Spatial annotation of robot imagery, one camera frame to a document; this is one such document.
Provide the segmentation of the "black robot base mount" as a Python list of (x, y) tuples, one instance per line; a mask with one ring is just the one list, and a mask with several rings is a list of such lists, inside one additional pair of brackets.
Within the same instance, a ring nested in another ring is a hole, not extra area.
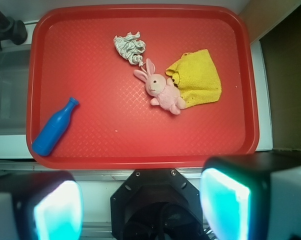
[(174, 168), (136, 169), (110, 197), (117, 240), (207, 240), (199, 190)]

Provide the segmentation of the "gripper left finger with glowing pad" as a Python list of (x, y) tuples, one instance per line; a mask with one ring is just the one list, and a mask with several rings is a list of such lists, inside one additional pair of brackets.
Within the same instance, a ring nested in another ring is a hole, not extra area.
[(0, 175), (0, 240), (78, 240), (84, 203), (67, 171)]

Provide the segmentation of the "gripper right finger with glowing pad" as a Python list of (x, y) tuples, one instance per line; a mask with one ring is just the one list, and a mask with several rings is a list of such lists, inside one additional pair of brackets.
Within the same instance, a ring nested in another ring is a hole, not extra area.
[(209, 158), (201, 208), (219, 240), (301, 240), (301, 152)]

